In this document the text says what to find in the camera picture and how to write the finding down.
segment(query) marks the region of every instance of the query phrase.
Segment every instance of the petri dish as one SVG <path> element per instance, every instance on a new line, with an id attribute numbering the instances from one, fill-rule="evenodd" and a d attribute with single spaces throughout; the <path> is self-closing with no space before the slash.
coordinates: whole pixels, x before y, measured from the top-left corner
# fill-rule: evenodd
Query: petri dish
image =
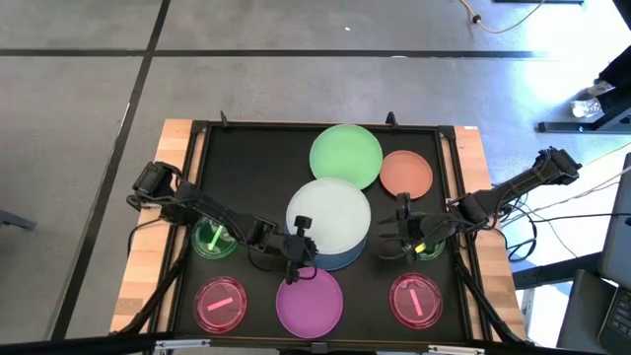
<path id="1" fill-rule="evenodd" d="M 429 191 L 434 176 L 429 163 L 420 155 L 395 151 L 384 158 L 380 179 L 389 193 L 397 196 L 408 192 L 414 199 Z"/>
<path id="2" fill-rule="evenodd" d="M 392 283 L 389 301 L 396 319 L 413 329 L 427 329 L 443 314 L 441 290 L 417 272 L 403 274 Z"/>
<path id="3" fill-rule="evenodd" d="M 239 244 L 224 226 L 207 217 L 195 223 L 191 242 L 199 255 L 211 260 L 230 255 Z"/>
<path id="4" fill-rule="evenodd" d="M 338 124 L 325 129 L 314 141 L 309 163 L 315 178 L 340 178 L 363 189 L 379 175 L 384 160 L 382 146 L 368 129 Z"/>
<path id="5" fill-rule="evenodd" d="M 232 277 L 217 277 L 203 285 L 193 301 L 193 314 L 204 330 L 221 334 L 244 319 L 247 298 L 242 284 Z"/>
<path id="6" fill-rule="evenodd" d="M 302 277 L 314 274 L 312 267 L 298 270 Z M 331 274 L 318 269 L 313 280 L 298 280 L 280 284 L 276 294 L 276 313 L 290 333 L 314 339 L 335 328 L 342 316 L 344 299 L 339 284 Z"/>
<path id="7" fill-rule="evenodd" d="M 445 241 L 436 243 L 432 248 L 427 247 L 418 254 L 419 260 L 429 261 L 437 258 L 445 249 Z"/>
<path id="8" fill-rule="evenodd" d="M 285 223 L 296 234 L 296 216 L 307 216 L 312 225 L 305 235 L 314 240 L 317 253 L 342 254 L 359 245 L 371 226 L 371 206 L 366 195 L 339 178 L 313 180 L 294 194 Z"/>

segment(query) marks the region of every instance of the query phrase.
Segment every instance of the blue container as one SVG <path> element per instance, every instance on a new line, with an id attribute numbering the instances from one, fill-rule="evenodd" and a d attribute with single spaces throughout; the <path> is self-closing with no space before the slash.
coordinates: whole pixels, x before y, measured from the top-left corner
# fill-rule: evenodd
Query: blue container
<path id="1" fill-rule="evenodd" d="M 330 177 L 307 183 L 294 194 L 287 207 L 286 233 L 296 233 L 297 216 L 312 219 L 305 236 L 317 246 L 318 268 L 341 269 L 353 262 L 366 246 L 371 208 L 364 193 L 352 183 Z"/>

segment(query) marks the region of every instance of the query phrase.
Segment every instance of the wooden frame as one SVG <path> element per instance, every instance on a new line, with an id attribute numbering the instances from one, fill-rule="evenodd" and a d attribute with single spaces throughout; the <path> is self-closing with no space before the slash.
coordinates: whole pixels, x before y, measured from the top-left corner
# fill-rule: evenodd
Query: wooden frame
<path id="1" fill-rule="evenodd" d="M 191 126 L 191 119 L 167 119 L 158 144 L 155 160 L 182 168 Z M 457 126 L 455 130 L 457 152 L 460 160 L 460 168 L 462 169 L 462 179 L 465 190 L 475 191 L 490 188 L 490 177 L 477 127 Z M 199 134 L 194 145 L 191 169 L 188 177 L 191 181 L 195 181 L 197 177 L 197 168 L 199 167 L 203 139 L 203 134 Z M 450 195 L 456 196 L 456 176 L 452 164 L 450 145 L 447 139 L 443 139 L 442 143 Z M 158 217 L 158 214 L 158 208 L 143 210 L 140 213 L 138 223 L 140 224 L 155 219 Z M 140 311 L 155 290 L 160 275 L 168 233 L 169 225 L 165 222 L 153 224 L 136 232 L 131 254 L 127 260 L 127 266 L 122 279 L 118 301 L 114 309 L 110 330 L 115 331 L 126 326 L 132 320 L 133 316 Z M 179 248 L 181 247 L 183 233 L 184 228 L 178 228 L 174 258 L 177 256 Z M 504 240 L 494 232 L 482 231 L 478 234 L 476 247 L 484 291 L 487 298 L 511 330 L 517 336 L 526 338 Z M 463 253 L 462 256 L 465 262 L 468 262 L 466 253 Z M 167 319 L 173 299 L 173 288 L 172 286 L 162 303 L 158 330 L 167 329 Z M 471 316 L 473 337 L 481 339 L 477 307 L 468 291 L 467 301 Z M 494 335 L 495 339 L 499 340 L 497 334 Z"/>

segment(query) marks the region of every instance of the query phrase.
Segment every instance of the pink petri dish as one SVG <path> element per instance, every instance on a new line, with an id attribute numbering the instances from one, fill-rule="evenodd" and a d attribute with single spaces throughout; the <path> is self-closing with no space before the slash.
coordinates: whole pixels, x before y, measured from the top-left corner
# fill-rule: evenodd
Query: pink petri dish
<path id="1" fill-rule="evenodd" d="M 301 277 L 314 274 L 312 267 L 298 270 Z M 344 308 L 339 284 L 331 274 L 318 269 L 313 280 L 298 280 L 288 285 L 284 281 L 276 294 L 276 313 L 290 333 L 314 339 L 333 330 Z"/>
<path id="2" fill-rule="evenodd" d="M 221 334 L 244 319 L 247 297 L 242 284 L 231 277 L 217 277 L 203 285 L 193 301 L 195 321 L 204 330 Z"/>
<path id="3" fill-rule="evenodd" d="M 413 329 L 427 329 L 443 314 L 441 290 L 420 273 L 406 273 L 394 280 L 389 300 L 396 319 Z"/>

